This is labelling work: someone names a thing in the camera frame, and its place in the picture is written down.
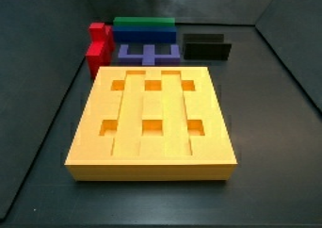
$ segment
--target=yellow rectangular block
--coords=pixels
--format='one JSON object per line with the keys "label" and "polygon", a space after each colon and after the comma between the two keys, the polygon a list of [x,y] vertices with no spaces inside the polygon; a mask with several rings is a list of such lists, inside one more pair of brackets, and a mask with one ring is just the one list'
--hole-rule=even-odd
{"label": "yellow rectangular block", "polygon": [[65,160],[76,180],[226,180],[235,166],[205,67],[99,68]]}

